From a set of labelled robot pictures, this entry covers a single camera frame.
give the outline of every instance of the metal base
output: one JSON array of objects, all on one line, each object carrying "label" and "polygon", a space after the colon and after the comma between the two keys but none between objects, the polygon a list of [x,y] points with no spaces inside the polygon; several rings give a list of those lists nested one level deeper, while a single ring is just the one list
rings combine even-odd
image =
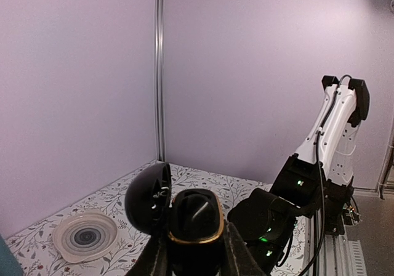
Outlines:
[{"label": "metal base", "polygon": [[[320,225],[316,226],[317,233],[320,233]],[[314,247],[314,225],[313,220],[308,220],[306,224],[304,267],[313,257]],[[316,261],[315,268],[311,267],[306,273],[308,276],[358,276],[354,274],[352,267],[352,256],[347,240],[344,235],[326,235],[321,251]]]}]

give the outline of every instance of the black object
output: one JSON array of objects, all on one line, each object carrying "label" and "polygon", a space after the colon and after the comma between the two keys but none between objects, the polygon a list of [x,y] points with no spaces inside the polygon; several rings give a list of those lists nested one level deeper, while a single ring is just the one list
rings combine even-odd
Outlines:
[{"label": "black object", "polygon": [[228,220],[236,226],[256,263],[269,274],[283,258],[284,247],[296,223],[290,203],[255,189],[228,213]]},{"label": "black object", "polygon": [[354,193],[353,178],[348,186],[337,185],[328,180],[326,182],[326,221],[325,230],[327,235],[343,235],[345,233],[344,222],[342,220],[344,204],[350,204],[350,199]]},{"label": "black object", "polygon": [[126,214],[151,238],[128,276],[265,276],[233,225],[225,223],[217,196],[189,189],[171,200],[169,164],[143,170],[130,184]]},{"label": "black object", "polygon": [[348,123],[352,124],[352,127],[356,127],[361,120],[365,120],[368,116],[369,91],[367,84],[362,79],[350,79],[348,88],[356,92],[356,108],[348,120]]},{"label": "black object", "polygon": [[[220,273],[225,276],[267,276],[258,267],[232,223],[224,222]],[[172,276],[165,234],[152,236],[126,276]]]},{"label": "black object", "polygon": [[320,173],[318,163],[310,164],[290,156],[275,179],[270,193],[290,201],[294,216],[311,218],[321,208]]},{"label": "black object", "polygon": [[328,86],[332,86],[333,84],[339,84],[339,80],[335,76],[324,75],[321,83],[323,84],[323,88],[325,90]]},{"label": "black object", "polygon": [[176,275],[215,276],[224,252],[224,219],[217,196],[205,189],[181,191],[168,223],[168,255]]},{"label": "black object", "polygon": [[171,202],[171,170],[168,163],[144,169],[131,182],[124,207],[130,223],[139,231],[154,235],[167,223]]}]

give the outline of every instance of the floral tablecloth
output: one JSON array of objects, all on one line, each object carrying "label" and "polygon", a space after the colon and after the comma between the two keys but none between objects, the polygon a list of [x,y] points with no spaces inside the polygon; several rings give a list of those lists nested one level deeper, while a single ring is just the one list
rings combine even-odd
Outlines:
[{"label": "floral tablecloth", "polygon": [[[11,251],[22,265],[26,276],[124,275],[136,262],[148,235],[134,229],[124,213],[124,195],[133,178],[155,161],[120,178],[81,201],[41,220],[7,239]],[[224,214],[247,198],[254,188],[265,190],[270,184],[238,179],[178,165],[171,165],[173,195],[184,189],[205,188],[215,192],[222,203]],[[88,209],[99,209],[113,218],[119,234],[116,246],[106,256],[91,262],[69,264],[55,249],[52,232],[63,220]],[[275,268],[272,276],[294,276],[300,272],[304,260],[305,219],[299,219],[294,230],[290,257],[284,266]]]}]

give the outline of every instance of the gold rim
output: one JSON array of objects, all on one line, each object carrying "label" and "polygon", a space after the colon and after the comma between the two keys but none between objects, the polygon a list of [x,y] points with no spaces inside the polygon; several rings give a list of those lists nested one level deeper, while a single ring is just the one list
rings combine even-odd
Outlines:
[{"label": "gold rim", "polygon": [[168,233],[168,237],[171,239],[171,241],[176,242],[178,244],[182,244],[182,245],[196,245],[196,244],[204,244],[204,243],[213,242],[213,241],[217,240],[220,236],[222,236],[223,230],[224,230],[224,218],[223,218],[222,205],[220,204],[218,196],[215,193],[214,193],[214,195],[216,198],[216,202],[219,206],[220,222],[219,222],[218,231],[215,234],[213,234],[211,237],[202,238],[202,239],[196,240],[196,241],[185,241],[185,240],[179,239],[179,238],[175,237],[174,234],[172,234],[172,232],[170,231]]}]

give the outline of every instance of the lavender wall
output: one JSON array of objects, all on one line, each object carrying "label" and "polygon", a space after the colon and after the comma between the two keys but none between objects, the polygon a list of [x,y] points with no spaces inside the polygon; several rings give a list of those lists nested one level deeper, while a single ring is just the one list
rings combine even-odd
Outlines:
[{"label": "lavender wall", "polygon": [[0,233],[155,158],[155,0],[0,0]]},{"label": "lavender wall", "polygon": [[367,81],[355,185],[376,186],[393,118],[390,0],[166,0],[171,162],[271,182],[310,130],[323,75]]}]

